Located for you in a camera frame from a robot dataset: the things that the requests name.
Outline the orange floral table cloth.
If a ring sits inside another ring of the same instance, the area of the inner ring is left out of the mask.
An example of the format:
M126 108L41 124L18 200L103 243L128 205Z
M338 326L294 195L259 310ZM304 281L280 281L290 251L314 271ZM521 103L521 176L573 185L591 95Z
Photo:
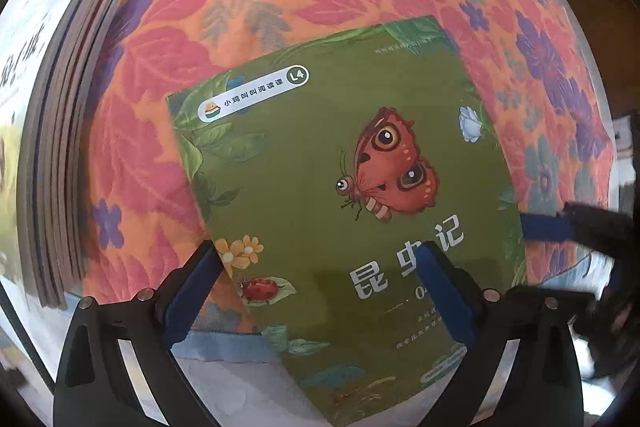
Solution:
M256 58L343 31L430 16L450 33L494 126L521 212L608 207L613 145L559 0L126 0L99 58L85 136L82 291L122 303L211 241L166 100ZM582 247L523 237L525 279L570 269ZM195 326L260 335L224 271Z

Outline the green insect butterfly book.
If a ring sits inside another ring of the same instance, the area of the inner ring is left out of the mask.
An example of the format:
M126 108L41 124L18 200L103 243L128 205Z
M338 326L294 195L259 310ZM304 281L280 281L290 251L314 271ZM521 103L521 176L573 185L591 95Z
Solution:
M482 287L525 279L496 130L434 17L290 46L166 103L245 309L332 425L462 358L416 274L423 243Z

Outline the white rabbit hill book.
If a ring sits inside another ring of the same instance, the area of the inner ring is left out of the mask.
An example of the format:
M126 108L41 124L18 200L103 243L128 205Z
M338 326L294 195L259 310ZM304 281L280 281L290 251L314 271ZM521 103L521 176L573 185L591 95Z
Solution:
M85 275L81 119L122 0L41 0L1 19L1 274L41 306Z

